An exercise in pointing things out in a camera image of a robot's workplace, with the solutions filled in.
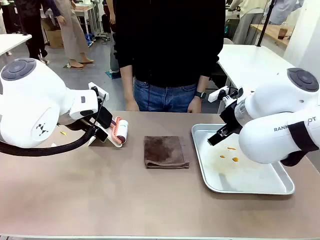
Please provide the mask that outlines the white folded stand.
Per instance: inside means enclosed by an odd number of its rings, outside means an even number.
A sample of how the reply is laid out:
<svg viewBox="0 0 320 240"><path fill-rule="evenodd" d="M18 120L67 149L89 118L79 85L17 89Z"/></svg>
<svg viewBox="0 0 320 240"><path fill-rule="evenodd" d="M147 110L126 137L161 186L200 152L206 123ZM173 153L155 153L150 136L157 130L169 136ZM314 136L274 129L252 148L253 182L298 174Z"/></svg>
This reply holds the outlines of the white folded stand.
<svg viewBox="0 0 320 240"><path fill-rule="evenodd" d="M97 138L96 138L96 134L94 134L94 136L92 136L90 139L89 139L89 142L88 142L88 146L89 147L102 147L104 145L106 146L114 146L116 148L121 148L123 146L122 143L118 143L116 142L114 139L113 139L113 135L112 135L112 128L109 127L109 128L105 128L107 133L108 133L108 137L107 137L107 140L105 142L101 142L99 141Z"/></svg>

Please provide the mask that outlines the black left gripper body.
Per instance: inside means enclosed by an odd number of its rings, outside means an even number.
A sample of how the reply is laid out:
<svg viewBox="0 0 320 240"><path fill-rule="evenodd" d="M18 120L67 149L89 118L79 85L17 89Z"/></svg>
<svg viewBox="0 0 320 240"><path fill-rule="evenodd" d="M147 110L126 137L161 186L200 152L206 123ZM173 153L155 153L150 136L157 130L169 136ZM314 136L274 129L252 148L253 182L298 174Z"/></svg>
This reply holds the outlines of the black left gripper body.
<svg viewBox="0 0 320 240"><path fill-rule="evenodd" d="M100 134L102 132L101 128L96 125L95 119L92 120L91 116L81 118L81 129L91 134Z"/></svg>

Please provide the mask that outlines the person's left forearm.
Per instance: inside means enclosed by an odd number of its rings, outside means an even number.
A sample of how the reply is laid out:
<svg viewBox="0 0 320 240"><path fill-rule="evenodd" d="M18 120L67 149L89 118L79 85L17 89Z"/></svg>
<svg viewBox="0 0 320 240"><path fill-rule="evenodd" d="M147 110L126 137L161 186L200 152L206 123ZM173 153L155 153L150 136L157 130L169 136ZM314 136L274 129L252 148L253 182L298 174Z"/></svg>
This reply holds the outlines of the person's left forearm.
<svg viewBox="0 0 320 240"><path fill-rule="evenodd" d="M199 93L205 92L206 91L206 87L207 87L208 82L209 82L209 79L210 78L208 76L201 75L199 77L199 80L198 80L196 91L199 92Z"/></svg>

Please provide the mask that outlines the mannequin in beige trousers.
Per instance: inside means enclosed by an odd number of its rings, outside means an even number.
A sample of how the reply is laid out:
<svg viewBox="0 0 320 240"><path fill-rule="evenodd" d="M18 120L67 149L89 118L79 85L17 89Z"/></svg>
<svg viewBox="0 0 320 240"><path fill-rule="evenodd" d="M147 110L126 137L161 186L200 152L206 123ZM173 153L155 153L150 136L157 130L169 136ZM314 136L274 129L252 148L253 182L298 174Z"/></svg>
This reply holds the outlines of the mannequin in beige trousers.
<svg viewBox="0 0 320 240"><path fill-rule="evenodd" d="M89 47L75 13L76 4L73 0L53 0L53 2L59 11L56 19L69 65L73 68L82 68L84 64L92 64L94 61L86 55Z"/></svg>

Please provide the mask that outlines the person's right hand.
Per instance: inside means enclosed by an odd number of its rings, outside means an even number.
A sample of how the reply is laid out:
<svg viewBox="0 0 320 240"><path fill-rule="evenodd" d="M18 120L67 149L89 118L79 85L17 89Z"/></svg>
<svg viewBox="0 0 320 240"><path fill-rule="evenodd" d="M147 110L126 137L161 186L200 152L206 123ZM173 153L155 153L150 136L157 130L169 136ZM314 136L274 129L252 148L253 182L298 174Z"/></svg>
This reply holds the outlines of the person's right hand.
<svg viewBox="0 0 320 240"><path fill-rule="evenodd" d="M139 106L134 98L125 100L125 107L127 111L139 112Z"/></svg>

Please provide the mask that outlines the large white table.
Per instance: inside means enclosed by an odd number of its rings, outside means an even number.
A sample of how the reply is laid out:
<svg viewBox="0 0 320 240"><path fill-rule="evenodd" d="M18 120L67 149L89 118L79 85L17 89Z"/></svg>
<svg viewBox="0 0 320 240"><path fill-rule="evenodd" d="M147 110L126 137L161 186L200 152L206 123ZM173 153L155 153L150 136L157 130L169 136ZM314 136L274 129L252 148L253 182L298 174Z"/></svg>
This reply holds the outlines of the large white table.
<svg viewBox="0 0 320 240"><path fill-rule="evenodd" d="M218 56L227 86L243 89L253 118L319 104L317 91L304 92L291 81L288 70L294 65L264 46L225 44Z"/></svg>

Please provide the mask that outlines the wooden top desk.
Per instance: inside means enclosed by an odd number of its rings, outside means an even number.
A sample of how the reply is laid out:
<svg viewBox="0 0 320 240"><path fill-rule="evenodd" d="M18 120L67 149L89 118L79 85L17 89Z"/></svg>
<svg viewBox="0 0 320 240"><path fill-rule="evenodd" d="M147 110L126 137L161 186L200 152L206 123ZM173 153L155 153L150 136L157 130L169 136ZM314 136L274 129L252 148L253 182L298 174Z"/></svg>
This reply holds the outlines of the wooden top desk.
<svg viewBox="0 0 320 240"><path fill-rule="evenodd" d="M96 4L77 6L74 10L85 34L98 36L101 32L100 13Z"/></svg>

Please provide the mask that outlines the brown cloth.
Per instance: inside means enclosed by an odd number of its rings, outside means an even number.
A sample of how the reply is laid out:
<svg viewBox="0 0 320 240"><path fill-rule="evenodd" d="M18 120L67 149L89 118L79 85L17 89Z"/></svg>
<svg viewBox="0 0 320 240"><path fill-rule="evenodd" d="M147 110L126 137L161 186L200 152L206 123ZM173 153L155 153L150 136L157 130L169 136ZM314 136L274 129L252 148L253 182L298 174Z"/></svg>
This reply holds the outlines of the brown cloth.
<svg viewBox="0 0 320 240"><path fill-rule="evenodd" d="M145 136L146 169L188 169L190 160L181 136Z"/></svg>

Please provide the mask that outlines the cardboard box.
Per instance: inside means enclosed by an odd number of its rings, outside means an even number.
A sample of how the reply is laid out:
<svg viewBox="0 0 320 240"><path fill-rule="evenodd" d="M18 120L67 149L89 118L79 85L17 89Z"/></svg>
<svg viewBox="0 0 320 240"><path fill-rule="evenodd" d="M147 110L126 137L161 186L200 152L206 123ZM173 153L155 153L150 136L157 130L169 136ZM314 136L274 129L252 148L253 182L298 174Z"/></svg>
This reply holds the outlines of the cardboard box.
<svg viewBox="0 0 320 240"><path fill-rule="evenodd" d="M53 24L50 18L42 18L41 24L50 47L52 49L63 49L64 44L61 29L57 25Z"/></svg>

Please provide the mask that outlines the person black sweater blue jeans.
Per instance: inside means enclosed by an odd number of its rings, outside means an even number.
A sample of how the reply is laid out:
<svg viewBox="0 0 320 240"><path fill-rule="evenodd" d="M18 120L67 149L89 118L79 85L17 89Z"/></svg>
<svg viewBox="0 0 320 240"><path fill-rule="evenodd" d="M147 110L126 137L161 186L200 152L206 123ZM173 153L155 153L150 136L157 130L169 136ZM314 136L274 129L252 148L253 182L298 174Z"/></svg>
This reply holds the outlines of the person black sweater blue jeans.
<svg viewBox="0 0 320 240"><path fill-rule="evenodd" d="M187 113L224 44L225 0L116 0L116 58L141 112Z"/></svg>

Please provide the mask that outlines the blue floor mat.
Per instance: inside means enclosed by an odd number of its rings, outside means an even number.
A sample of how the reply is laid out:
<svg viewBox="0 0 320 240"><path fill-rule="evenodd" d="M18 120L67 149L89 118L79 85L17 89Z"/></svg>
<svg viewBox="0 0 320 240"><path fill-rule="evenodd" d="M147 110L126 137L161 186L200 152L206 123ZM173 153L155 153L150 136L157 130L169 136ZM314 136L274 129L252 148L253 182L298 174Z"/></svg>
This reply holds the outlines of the blue floor mat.
<svg viewBox="0 0 320 240"><path fill-rule="evenodd" d="M120 79L121 78L121 73L120 71L112 71L112 70L108 70L105 72L107 74L107 76L112 79L112 80L115 80L115 79Z"/></svg>

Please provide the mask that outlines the cup with brown drink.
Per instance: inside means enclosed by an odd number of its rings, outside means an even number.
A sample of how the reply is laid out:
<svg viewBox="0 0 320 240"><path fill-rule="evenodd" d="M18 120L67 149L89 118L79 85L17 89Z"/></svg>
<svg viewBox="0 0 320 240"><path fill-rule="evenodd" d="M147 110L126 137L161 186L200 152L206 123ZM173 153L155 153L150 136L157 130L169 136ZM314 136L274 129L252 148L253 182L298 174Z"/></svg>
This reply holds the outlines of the cup with brown drink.
<svg viewBox="0 0 320 240"><path fill-rule="evenodd" d="M278 39L283 40L288 32L288 24L286 21L279 25Z"/></svg>

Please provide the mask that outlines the lint roller with black handle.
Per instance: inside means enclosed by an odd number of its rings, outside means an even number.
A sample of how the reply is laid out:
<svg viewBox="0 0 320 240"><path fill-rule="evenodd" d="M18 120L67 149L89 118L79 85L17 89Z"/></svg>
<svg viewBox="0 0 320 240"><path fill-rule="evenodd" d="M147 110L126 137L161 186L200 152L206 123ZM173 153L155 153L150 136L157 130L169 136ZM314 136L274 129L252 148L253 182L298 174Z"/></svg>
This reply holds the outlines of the lint roller with black handle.
<svg viewBox="0 0 320 240"><path fill-rule="evenodd" d="M104 107L97 114L96 125L104 129L112 128L112 138L119 144L127 140L129 123L120 116L113 118L113 115Z"/></svg>

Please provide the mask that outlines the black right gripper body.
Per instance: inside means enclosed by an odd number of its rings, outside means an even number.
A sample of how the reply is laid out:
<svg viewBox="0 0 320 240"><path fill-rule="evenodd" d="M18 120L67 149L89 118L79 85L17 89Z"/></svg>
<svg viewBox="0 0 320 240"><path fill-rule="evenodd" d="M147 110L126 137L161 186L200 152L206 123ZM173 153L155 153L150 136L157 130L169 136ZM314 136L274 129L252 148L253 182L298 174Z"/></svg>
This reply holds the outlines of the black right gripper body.
<svg viewBox="0 0 320 240"><path fill-rule="evenodd" d="M220 118L224 121L225 125L219 131L222 134L239 134L243 128L236 119L235 108L237 102L234 101L226 107L220 114Z"/></svg>

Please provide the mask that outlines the person in grey trousers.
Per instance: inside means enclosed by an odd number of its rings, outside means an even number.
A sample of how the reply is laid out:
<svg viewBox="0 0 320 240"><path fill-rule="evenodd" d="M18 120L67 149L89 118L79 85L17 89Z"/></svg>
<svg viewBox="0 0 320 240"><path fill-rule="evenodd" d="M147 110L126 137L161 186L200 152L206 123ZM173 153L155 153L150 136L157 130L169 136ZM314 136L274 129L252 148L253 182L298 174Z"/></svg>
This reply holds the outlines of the person in grey trousers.
<svg viewBox="0 0 320 240"><path fill-rule="evenodd" d="M254 44L257 33L251 29L251 24L259 24L262 20L268 0L232 0L228 11L240 7L239 24L232 42L235 45Z"/></svg>

